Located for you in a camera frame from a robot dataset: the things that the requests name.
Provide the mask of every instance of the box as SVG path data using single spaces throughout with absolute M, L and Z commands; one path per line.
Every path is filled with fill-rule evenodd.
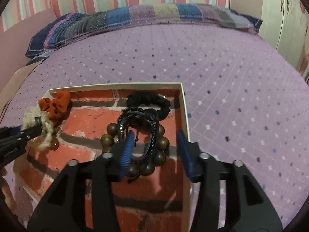
M 53 99 L 58 89 L 48 90 L 44 97 Z M 112 191 L 121 231 L 133 231 L 147 224 L 153 231 L 188 231 L 190 220 L 190 188 L 176 150 L 176 131 L 182 129 L 189 138 L 187 111 L 181 83 L 127 83 L 65 87 L 70 91 L 72 108 L 61 124 L 56 151 L 36 152 L 27 148 L 26 154 L 15 160 L 14 172 L 24 189 L 38 203 L 53 179 L 70 159 L 90 161 L 99 156 L 101 135 L 106 126 L 116 122 L 125 99 L 135 90 L 152 91 L 171 100 L 169 116 L 160 121 L 170 140 L 169 157 L 162 167 L 156 167 L 151 176 L 140 177 L 127 184 L 113 183 Z M 139 139 L 146 138 L 140 134 Z M 86 196 L 86 224 L 91 227 L 91 195 Z

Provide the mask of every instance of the cream scrunchie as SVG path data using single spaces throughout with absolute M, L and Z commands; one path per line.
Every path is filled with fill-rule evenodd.
M 35 126 L 35 117 L 41 117 L 43 130 L 40 138 L 35 142 L 32 140 L 28 141 L 28 144 L 31 147 L 40 151 L 50 147 L 53 139 L 54 125 L 48 118 L 48 115 L 48 112 L 40 111 L 40 109 L 37 107 L 29 107 L 26 110 L 25 116 L 23 118 L 22 130 Z

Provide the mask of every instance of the silver bolt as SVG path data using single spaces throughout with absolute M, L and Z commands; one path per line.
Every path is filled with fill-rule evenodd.
M 242 167 L 244 164 L 241 160 L 237 159 L 237 160 L 234 161 L 234 165 L 236 167 Z
M 68 165 L 73 167 L 76 166 L 78 164 L 78 161 L 76 159 L 72 159 L 68 162 Z
M 102 157 L 103 157 L 104 159 L 110 159 L 110 158 L 113 157 L 113 154 L 110 153 L 110 152 L 107 152 L 107 153 L 102 154 Z
M 210 158 L 210 155 L 208 153 L 200 153 L 200 158 L 206 160 Z

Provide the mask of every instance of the mattress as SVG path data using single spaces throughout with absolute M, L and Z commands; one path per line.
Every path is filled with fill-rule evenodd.
M 50 88 L 119 82 L 182 82 L 191 141 L 218 160 L 244 161 L 283 226 L 293 219 L 309 189 L 309 89 L 258 35 L 170 24 L 121 29 L 72 43 L 28 76 L 1 126 L 21 124 L 26 108 Z M 12 164 L 7 169 L 17 215 L 26 224 L 36 203 L 15 180 Z M 194 184 L 192 213 L 198 191 Z M 224 202 L 223 187 L 221 194 Z

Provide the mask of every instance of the cabinet door handle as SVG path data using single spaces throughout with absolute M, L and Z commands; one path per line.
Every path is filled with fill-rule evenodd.
M 287 13 L 286 14 L 288 14 L 289 13 L 289 0 L 286 0 L 286 8 L 287 8 Z
M 284 0 L 281 0 L 281 9 L 280 9 L 280 12 L 282 12 L 283 4 L 284 4 Z

